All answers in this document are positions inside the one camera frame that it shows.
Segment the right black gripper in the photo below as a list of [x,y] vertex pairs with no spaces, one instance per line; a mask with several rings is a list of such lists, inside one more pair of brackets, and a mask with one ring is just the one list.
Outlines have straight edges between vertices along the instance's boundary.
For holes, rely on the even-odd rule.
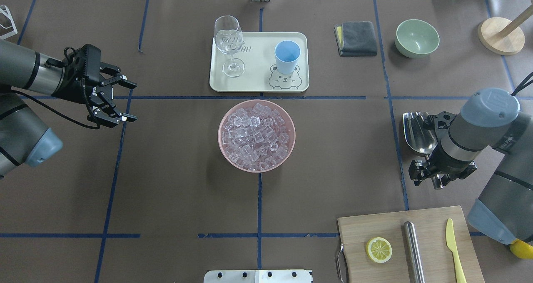
[[[439,143],[448,134],[448,128],[455,118],[455,114],[446,111],[437,115],[428,114],[424,127],[435,133]],[[455,179],[465,179],[476,170],[477,165],[474,161],[465,162],[452,158],[445,153],[442,145],[437,144],[428,164],[421,167],[418,178],[423,180],[430,178],[435,188],[443,188]]]

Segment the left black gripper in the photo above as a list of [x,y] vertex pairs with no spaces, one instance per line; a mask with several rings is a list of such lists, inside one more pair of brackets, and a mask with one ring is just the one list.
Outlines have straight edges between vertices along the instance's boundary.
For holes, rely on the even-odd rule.
[[101,64],[101,50],[91,44],[80,49],[66,47],[61,61],[63,75],[52,93],[55,98],[90,106],[90,121],[97,125],[114,128],[121,122],[134,122],[137,116],[123,113],[110,98],[112,85],[118,84],[135,89],[137,84],[128,80],[120,68],[111,64]]

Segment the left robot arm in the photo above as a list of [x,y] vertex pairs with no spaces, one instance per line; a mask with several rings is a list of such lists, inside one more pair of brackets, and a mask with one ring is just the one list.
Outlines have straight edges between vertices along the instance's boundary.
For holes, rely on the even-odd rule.
[[101,51],[86,44],[66,47],[64,58],[54,59],[2,40],[0,44],[0,174],[5,177],[22,164],[40,165],[61,150],[63,143],[25,103],[21,96],[34,91],[84,105],[91,129],[116,127],[137,117],[121,112],[114,103],[114,85],[137,87],[119,67],[101,61]]

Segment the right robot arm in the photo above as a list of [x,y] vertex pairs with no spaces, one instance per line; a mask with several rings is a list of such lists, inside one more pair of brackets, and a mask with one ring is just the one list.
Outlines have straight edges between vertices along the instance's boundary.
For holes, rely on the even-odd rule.
[[405,141],[419,159],[408,168],[411,181],[432,181],[440,190],[470,177],[478,158],[497,162],[485,175],[467,220],[472,228],[505,245],[532,244],[532,116],[517,97],[500,88],[472,94],[458,113],[407,112]]

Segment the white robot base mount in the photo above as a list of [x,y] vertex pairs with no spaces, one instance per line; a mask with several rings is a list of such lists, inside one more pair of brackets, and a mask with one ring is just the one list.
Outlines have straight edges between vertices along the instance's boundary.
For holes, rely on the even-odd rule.
[[312,271],[281,270],[212,270],[204,275],[204,283],[312,283]]

